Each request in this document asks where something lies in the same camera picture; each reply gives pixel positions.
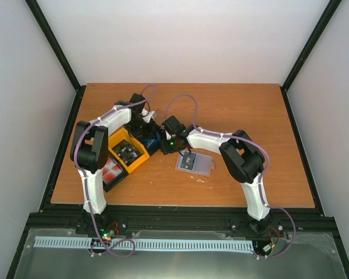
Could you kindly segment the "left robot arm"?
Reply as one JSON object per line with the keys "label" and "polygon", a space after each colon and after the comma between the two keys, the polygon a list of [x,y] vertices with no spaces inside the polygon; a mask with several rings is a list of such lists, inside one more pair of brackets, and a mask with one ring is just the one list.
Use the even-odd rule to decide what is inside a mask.
{"label": "left robot arm", "polygon": [[84,209],[94,214],[89,227],[108,230],[105,193],[121,182],[158,149],[161,136],[155,111],[141,94],[119,101],[102,116],[76,124],[70,158],[81,177]]}

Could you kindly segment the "right black frame post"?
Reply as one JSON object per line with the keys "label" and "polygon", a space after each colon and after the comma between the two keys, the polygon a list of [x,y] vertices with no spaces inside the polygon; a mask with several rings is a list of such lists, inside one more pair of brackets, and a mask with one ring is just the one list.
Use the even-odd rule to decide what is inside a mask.
{"label": "right black frame post", "polygon": [[322,12],[319,20],[317,21],[314,29],[312,30],[309,38],[307,39],[303,49],[301,50],[298,58],[293,64],[293,67],[291,68],[288,76],[286,77],[283,85],[280,86],[282,94],[287,94],[288,90],[292,86],[294,80],[298,76],[306,60],[309,58],[312,50],[319,41],[321,35],[325,31],[327,25],[331,21],[333,15],[335,14],[337,8],[340,6],[341,2],[342,0],[330,0],[327,3],[324,11]]}

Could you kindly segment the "black frame post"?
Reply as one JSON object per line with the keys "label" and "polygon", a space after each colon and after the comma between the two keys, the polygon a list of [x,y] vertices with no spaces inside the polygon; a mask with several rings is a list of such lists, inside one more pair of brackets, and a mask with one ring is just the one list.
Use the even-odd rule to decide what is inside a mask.
{"label": "black frame post", "polygon": [[39,28],[44,34],[49,46],[51,47],[53,53],[55,54],[58,62],[60,63],[67,79],[71,83],[73,89],[77,94],[84,94],[85,85],[81,85],[61,47],[59,44],[51,26],[48,23],[44,12],[42,11],[38,1],[36,0],[25,0],[30,12],[32,13],[34,19],[36,20]]}
{"label": "black frame post", "polygon": [[333,15],[335,14],[337,8],[340,6],[341,2],[342,0],[330,0],[327,3],[324,11],[322,12],[319,20],[317,21],[314,29],[312,30],[309,38],[307,39],[303,49],[301,50],[298,58],[293,64],[293,67],[291,68],[288,76],[286,77],[283,85],[280,86],[282,94],[287,94],[288,90],[292,86],[294,80],[298,76],[306,60],[309,58],[312,50],[319,41],[321,35],[325,31],[327,25],[331,21]]}

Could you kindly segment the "left black frame post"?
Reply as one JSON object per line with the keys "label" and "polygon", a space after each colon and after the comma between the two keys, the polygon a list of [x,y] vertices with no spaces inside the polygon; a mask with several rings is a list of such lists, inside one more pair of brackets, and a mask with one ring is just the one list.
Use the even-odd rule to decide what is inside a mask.
{"label": "left black frame post", "polygon": [[32,13],[34,19],[36,20],[39,28],[44,34],[49,46],[51,47],[53,53],[55,54],[58,62],[60,63],[67,79],[71,83],[73,89],[77,94],[84,94],[85,85],[81,85],[61,47],[59,44],[51,26],[48,23],[44,12],[42,11],[38,1],[36,0],[25,0],[30,12]]}

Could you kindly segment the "black aluminium rail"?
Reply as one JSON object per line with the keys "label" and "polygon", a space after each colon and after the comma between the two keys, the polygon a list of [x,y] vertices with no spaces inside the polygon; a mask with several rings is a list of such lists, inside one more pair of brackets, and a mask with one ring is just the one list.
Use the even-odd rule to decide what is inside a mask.
{"label": "black aluminium rail", "polygon": [[[336,222],[318,209],[290,209],[287,214],[272,211],[273,235],[330,233],[340,236]],[[180,206],[108,206],[95,220],[77,205],[54,205],[32,213],[25,225],[31,228],[71,228],[77,234],[95,235],[117,228],[131,238],[139,231],[214,231],[231,237],[264,239],[268,232],[255,232],[245,208],[197,208]]]}

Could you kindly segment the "red and white card stack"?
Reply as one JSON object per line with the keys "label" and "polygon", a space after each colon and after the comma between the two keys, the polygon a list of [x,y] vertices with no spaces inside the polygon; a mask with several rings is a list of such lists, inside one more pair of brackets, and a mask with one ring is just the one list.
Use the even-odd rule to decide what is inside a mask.
{"label": "red and white card stack", "polygon": [[106,185],[113,184],[118,181],[119,176],[123,173],[122,168],[117,161],[108,157],[108,160],[102,169],[102,180]]}

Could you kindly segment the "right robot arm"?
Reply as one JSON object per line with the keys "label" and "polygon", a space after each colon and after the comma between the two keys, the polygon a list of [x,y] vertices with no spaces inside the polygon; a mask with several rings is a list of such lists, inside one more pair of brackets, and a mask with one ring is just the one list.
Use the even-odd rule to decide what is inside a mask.
{"label": "right robot arm", "polygon": [[175,116],[166,119],[160,129],[165,155],[193,148],[220,154],[229,174],[242,186],[248,215],[260,223],[270,221],[263,187],[265,157],[245,131],[223,134],[193,125],[186,127]]}

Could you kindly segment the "three-compartment card bin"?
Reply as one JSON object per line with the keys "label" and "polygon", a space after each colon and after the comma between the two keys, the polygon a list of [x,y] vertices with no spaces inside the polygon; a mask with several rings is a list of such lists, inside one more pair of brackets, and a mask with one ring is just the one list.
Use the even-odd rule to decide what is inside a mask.
{"label": "three-compartment card bin", "polygon": [[125,124],[108,138],[108,159],[102,169],[102,183],[109,192],[159,150],[159,126],[152,120]]}

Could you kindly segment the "black VIP card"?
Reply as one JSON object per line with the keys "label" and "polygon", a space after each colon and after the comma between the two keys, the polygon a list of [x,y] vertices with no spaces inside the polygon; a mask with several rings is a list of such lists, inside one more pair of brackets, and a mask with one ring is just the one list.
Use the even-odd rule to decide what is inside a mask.
{"label": "black VIP card", "polygon": [[180,171],[195,173],[197,168],[197,157],[196,153],[180,153],[178,157],[177,169]]}

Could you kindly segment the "pink leather card holder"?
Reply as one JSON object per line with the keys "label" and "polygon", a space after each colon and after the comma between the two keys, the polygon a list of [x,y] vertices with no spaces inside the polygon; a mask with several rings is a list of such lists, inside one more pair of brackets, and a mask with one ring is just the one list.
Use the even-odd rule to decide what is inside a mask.
{"label": "pink leather card holder", "polygon": [[178,171],[210,176],[211,170],[215,168],[213,157],[201,153],[180,151],[175,165]]}

